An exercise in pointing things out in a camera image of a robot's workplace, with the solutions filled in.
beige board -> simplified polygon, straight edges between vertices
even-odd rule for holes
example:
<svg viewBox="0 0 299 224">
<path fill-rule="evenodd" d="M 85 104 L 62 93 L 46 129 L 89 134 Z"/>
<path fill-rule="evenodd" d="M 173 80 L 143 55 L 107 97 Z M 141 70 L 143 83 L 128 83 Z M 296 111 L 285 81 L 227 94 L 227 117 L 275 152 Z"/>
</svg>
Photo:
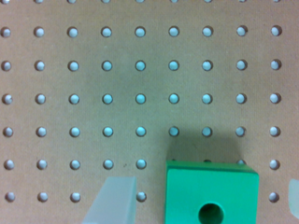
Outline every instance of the beige board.
<svg viewBox="0 0 299 224">
<path fill-rule="evenodd" d="M 298 223 L 288 205 L 288 186 L 298 179 L 298 8 L 299 1 L 248 0 L 10 0 L 0 4 L 1 27 L 11 30 L 9 38 L 0 38 L 0 62 L 10 61 L 8 72 L 0 71 L 0 91 L 13 97 L 11 105 L 0 104 L 0 128 L 13 129 L 12 137 L 0 136 L 1 162 L 13 160 L 15 168 L 0 169 L 0 223 L 80 223 L 88 212 L 108 176 L 136 176 L 137 191 L 147 200 L 137 203 L 136 223 L 164 223 L 165 160 L 236 162 L 243 159 L 260 175 L 257 223 Z M 176 25 L 178 37 L 168 30 Z M 212 37 L 202 35 L 205 26 L 214 30 Z M 249 29 L 244 37 L 236 33 L 240 25 Z M 280 36 L 271 28 L 279 25 Z M 43 37 L 34 36 L 41 26 Z M 70 38 L 69 27 L 78 29 Z M 104 38 L 101 29 L 108 26 L 112 36 Z M 146 35 L 135 36 L 143 26 Z M 245 59 L 248 68 L 236 69 Z M 278 71 L 270 63 L 280 59 Z M 36 61 L 45 63 L 37 72 Z M 70 72 L 70 61 L 79 63 Z M 113 68 L 104 72 L 101 64 L 110 60 Z M 135 70 L 143 60 L 146 69 Z M 179 70 L 168 68 L 171 60 Z M 204 60 L 213 62 L 205 72 Z M 175 92 L 179 103 L 171 105 L 168 97 Z M 239 105 L 235 97 L 243 92 L 248 100 Z M 278 92 L 282 100 L 273 105 L 269 97 Z M 35 102 L 37 94 L 46 103 Z M 79 104 L 71 105 L 68 97 L 75 93 Z M 113 96 L 111 105 L 102 97 Z M 138 105 L 135 96 L 144 93 L 147 102 Z M 202 96 L 213 96 L 210 105 Z M 47 135 L 36 136 L 43 126 Z M 80 136 L 69 135 L 72 127 Z M 109 126 L 111 137 L 102 135 Z M 135 130 L 143 126 L 144 137 Z M 179 128 L 179 136 L 168 130 Z M 213 135 L 201 135 L 204 127 Z M 244 137 L 235 129 L 246 128 Z M 269 129 L 278 126 L 279 137 Z M 38 170 L 36 162 L 48 162 Z M 111 159 L 114 167 L 103 168 Z M 138 170 L 135 162 L 144 159 L 147 167 Z M 273 171 L 269 162 L 276 159 L 280 168 Z M 81 167 L 73 171 L 72 160 Z M 14 192 L 13 203 L 5 200 Z M 41 203 L 39 192 L 47 192 Z M 70 200 L 80 193 L 79 203 Z M 271 192 L 279 194 L 277 203 L 268 200 Z"/>
</svg>

round hole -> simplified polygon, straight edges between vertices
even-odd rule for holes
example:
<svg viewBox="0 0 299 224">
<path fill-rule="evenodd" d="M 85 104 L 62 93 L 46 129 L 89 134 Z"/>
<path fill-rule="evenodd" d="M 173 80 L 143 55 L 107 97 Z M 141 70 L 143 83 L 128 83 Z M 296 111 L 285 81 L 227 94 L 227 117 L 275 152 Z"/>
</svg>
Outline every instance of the round hole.
<svg viewBox="0 0 299 224">
<path fill-rule="evenodd" d="M 103 166 L 104 166 L 104 168 L 105 169 L 107 169 L 107 170 L 111 170 L 112 168 L 113 168 L 113 161 L 112 160 L 105 160 L 104 162 L 103 162 Z"/>
<path fill-rule="evenodd" d="M 110 137 L 110 136 L 112 136 L 112 134 L 113 134 L 113 130 L 112 130 L 112 128 L 110 128 L 110 127 L 106 127 L 106 128 L 103 130 L 103 135 L 104 135 L 105 137 Z"/>
<path fill-rule="evenodd" d="M 204 61 L 203 62 L 203 69 L 205 71 L 210 71 L 213 68 L 213 63 L 211 61 Z"/>
<path fill-rule="evenodd" d="M 44 127 L 39 127 L 36 129 L 36 134 L 38 137 L 45 137 L 47 134 L 47 130 Z"/>
<path fill-rule="evenodd" d="M 109 27 L 104 27 L 102 29 L 102 36 L 103 37 L 110 37 L 112 35 L 112 30 Z"/>
<path fill-rule="evenodd" d="M 236 130 L 235 130 L 235 134 L 236 136 L 238 137 L 243 137 L 245 135 L 245 128 L 244 127 L 238 127 Z"/>
<path fill-rule="evenodd" d="M 69 166 L 71 167 L 72 170 L 77 170 L 78 168 L 80 168 L 80 162 L 79 161 L 71 161 L 69 163 Z"/>
<path fill-rule="evenodd" d="M 272 104 L 278 104 L 281 101 L 281 96 L 279 93 L 273 93 L 270 95 L 270 101 Z"/>
<path fill-rule="evenodd" d="M 213 134 L 213 131 L 210 127 L 205 127 L 202 131 L 204 137 L 210 137 Z"/>
<path fill-rule="evenodd" d="M 47 200 L 48 200 L 48 194 L 46 192 L 40 192 L 38 195 L 37 195 L 37 199 L 42 202 L 42 203 L 45 203 Z"/>
<path fill-rule="evenodd" d="M 271 62 L 271 68 L 273 70 L 278 70 L 281 67 L 281 61 L 279 59 L 275 59 Z"/>
<path fill-rule="evenodd" d="M 276 192 L 272 192 L 269 194 L 269 201 L 271 203 L 276 203 L 279 200 L 279 195 Z"/>
<path fill-rule="evenodd" d="M 4 61 L 1 63 L 1 68 L 3 71 L 8 72 L 11 69 L 11 63 L 9 61 Z"/>
<path fill-rule="evenodd" d="M 11 105 L 12 104 L 12 96 L 9 95 L 9 94 L 5 94 L 3 97 L 2 97 L 2 102 L 6 105 Z"/>
<path fill-rule="evenodd" d="M 169 129 L 169 134 L 170 134 L 170 136 L 172 136 L 172 137 L 176 137 L 176 136 L 178 136 L 178 135 L 179 135 L 179 129 L 178 129 L 178 127 L 176 127 L 176 126 L 171 127 L 171 128 Z"/>
<path fill-rule="evenodd" d="M 76 27 L 70 27 L 67 29 L 67 34 L 69 37 L 76 37 L 78 35 L 78 30 Z"/>
<path fill-rule="evenodd" d="M 136 102 L 140 105 L 143 105 L 144 103 L 146 103 L 147 101 L 147 98 L 144 94 L 138 94 L 136 96 Z"/>
<path fill-rule="evenodd" d="M 241 25 L 236 29 L 236 33 L 239 36 L 244 36 L 248 31 L 248 28 L 245 25 Z"/>
<path fill-rule="evenodd" d="M 215 203 L 207 203 L 199 210 L 199 221 L 202 224 L 221 224 L 223 210 Z"/>
<path fill-rule="evenodd" d="M 12 203 L 13 201 L 15 201 L 16 199 L 16 196 L 13 192 L 8 192 L 6 194 L 6 200 L 9 202 L 9 203 Z"/>
<path fill-rule="evenodd" d="M 279 36 L 282 33 L 282 29 L 281 29 L 280 26 L 275 25 L 275 26 L 272 27 L 271 33 L 272 33 L 273 36 Z"/>
<path fill-rule="evenodd" d="M 178 101 L 179 101 L 179 97 L 178 97 L 177 94 L 173 93 L 173 94 L 170 94 L 168 100 L 169 100 L 169 102 L 170 102 L 171 104 L 175 105 L 175 104 L 178 103 Z"/>
<path fill-rule="evenodd" d="M 270 128 L 270 134 L 271 134 L 272 137 L 277 137 L 277 136 L 279 136 L 279 135 L 280 135 L 280 128 L 279 128 L 279 127 L 276 127 L 276 126 L 271 127 L 271 128 Z"/>
<path fill-rule="evenodd" d="M 72 137 L 78 137 L 80 135 L 80 129 L 77 128 L 77 127 L 73 127 L 73 128 L 70 129 L 69 134 Z"/>
<path fill-rule="evenodd" d="M 144 71 L 146 69 L 146 64 L 143 61 L 138 61 L 135 64 L 135 69 L 137 69 L 139 72 Z"/>
<path fill-rule="evenodd" d="M 4 130 L 3 130 L 3 135 L 5 137 L 11 137 L 13 135 L 13 130 L 12 128 L 10 127 L 6 127 Z"/>
<path fill-rule="evenodd" d="M 110 71 L 112 69 L 112 63 L 110 61 L 105 61 L 102 63 L 102 68 L 104 71 Z"/>
<path fill-rule="evenodd" d="M 1 29 L 1 36 L 4 37 L 4 38 L 7 38 L 7 37 L 10 37 L 11 35 L 11 31 L 8 27 L 3 27 Z"/>
<path fill-rule="evenodd" d="M 12 160 L 7 160 L 4 162 L 4 167 L 7 170 L 12 170 L 13 168 L 15 168 L 15 163 Z"/>
<path fill-rule="evenodd" d="M 48 163 L 44 160 L 39 160 L 36 164 L 36 167 L 39 169 L 39 170 L 45 170 L 48 166 Z"/>
<path fill-rule="evenodd" d="M 177 26 L 172 26 L 169 28 L 168 33 L 170 34 L 170 36 L 176 37 L 179 35 L 179 28 Z"/>
<path fill-rule="evenodd" d="M 72 94 L 68 98 L 69 103 L 72 105 L 77 105 L 79 100 L 80 100 L 80 98 L 76 94 Z"/>
<path fill-rule="evenodd" d="M 245 70 L 247 68 L 247 62 L 245 60 L 240 60 L 236 63 L 236 68 L 238 70 Z"/>
<path fill-rule="evenodd" d="M 213 28 L 210 27 L 210 26 L 204 27 L 204 29 L 203 29 L 203 35 L 206 36 L 206 37 L 212 36 L 213 35 Z"/>
<path fill-rule="evenodd" d="M 37 61 L 35 67 L 37 71 L 41 72 L 45 69 L 45 64 L 42 61 Z"/>
<path fill-rule="evenodd" d="M 277 170 L 280 167 L 280 162 L 277 160 L 271 160 L 269 163 L 270 169 Z"/>
<path fill-rule="evenodd" d="M 140 203 L 143 203 L 147 200 L 147 194 L 145 192 L 138 192 L 136 198 Z"/>
<path fill-rule="evenodd" d="M 209 105 L 213 101 L 213 97 L 210 94 L 203 95 L 202 101 L 205 105 Z"/>
<path fill-rule="evenodd" d="M 138 160 L 136 162 L 136 167 L 139 169 L 139 170 L 143 170 L 147 167 L 147 162 L 145 160 Z"/>
<path fill-rule="evenodd" d="M 80 196 L 79 193 L 74 192 L 74 193 L 71 194 L 70 199 L 73 203 L 78 203 L 81 199 L 81 196 Z"/>
<path fill-rule="evenodd" d="M 244 93 L 240 93 L 235 97 L 238 104 L 243 105 L 247 101 L 247 96 Z"/>
<path fill-rule="evenodd" d="M 138 127 L 136 129 L 136 134 L 138 137 L 143 137 L 144 135 L 146 135 L 147 130 L 144 127 Z"/>
<path fill-rule="evenodd" d="M 102 100 L 105 105 L 110 105 L 113 102 L 113 98 L 110 94 L 104 95 Z"/>
<path fill-rule="evenodd" d="M 143 37 L 146 34 L 146 29 L 142 26 L 139 26 L 135 29 L 135 35 L 138 37 Z"/>
</svg>

pegboard hole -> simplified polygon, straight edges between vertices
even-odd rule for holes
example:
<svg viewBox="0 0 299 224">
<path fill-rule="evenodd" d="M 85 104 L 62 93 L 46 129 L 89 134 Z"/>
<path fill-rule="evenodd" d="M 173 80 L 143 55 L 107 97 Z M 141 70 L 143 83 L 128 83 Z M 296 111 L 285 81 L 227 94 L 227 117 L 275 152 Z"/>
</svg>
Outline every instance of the pegboard hole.
<svg viewBox="0 0 299 224">
<path fill-rule="evenodd" d="M 215 203 L 207 203 L 199 210 L 199 221 L 202 224 L 221 224 L 223 210 Z"/>
<path fill-rule="evenodd" d="M 147 200 L 147 194 L 145 192 L 138 192 L 136 198 L 140 203 L 143 203 Z"/>
<path fill-rule="evenodd" d="M 4 37 L 4 38 L 8 38 L 11 35 L 11 31 L 10 31 L 10 29 L 8 27 L 3 27 L 1 29 L 0 33 L 1 33 L 1 36 Z"/>
<path fill-rule="evenodd" d="M 2 102 L 3 102 L 3 104 L 5 104 L 5 105 L 11 105 L 12 102 L 13 102 L 12 96 L 9 95 L 9 94 L 5 94 L 5 95 L 2 97 Z"/>
<path fill-rule="evenodd" d="M 279 35 L 281 35 L 281 33 L 282 33 L 282 28 L 280 26 L 275 25 L 272 27 L 271 34 L 273 36 L 279 36 Z"/>
<path fill-rule="evenodd" d="M 279 201 L 279 195 L 278 195 L 276 192 L 272 192 L 272 193 L 270 193 L 270 195 L 269 195 L 269 201 L 270 201 L 271 203 L 276 203 L 276 202 L 278 202 L 278 201 Z"/>
</svg>

green plastic block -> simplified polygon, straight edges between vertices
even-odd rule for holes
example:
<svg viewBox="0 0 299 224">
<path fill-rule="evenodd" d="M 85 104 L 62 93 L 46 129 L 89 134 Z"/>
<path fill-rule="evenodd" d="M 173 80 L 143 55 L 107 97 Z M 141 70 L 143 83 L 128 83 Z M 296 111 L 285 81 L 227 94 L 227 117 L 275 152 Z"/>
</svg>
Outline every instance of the green plastic block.
<svg viewBox="0 0 299 224">
<path fill-rule="evenodd" d="M 247 165 L 166 162 L 165 224 L 255 224 L 259 175 Z"/>
</svg>

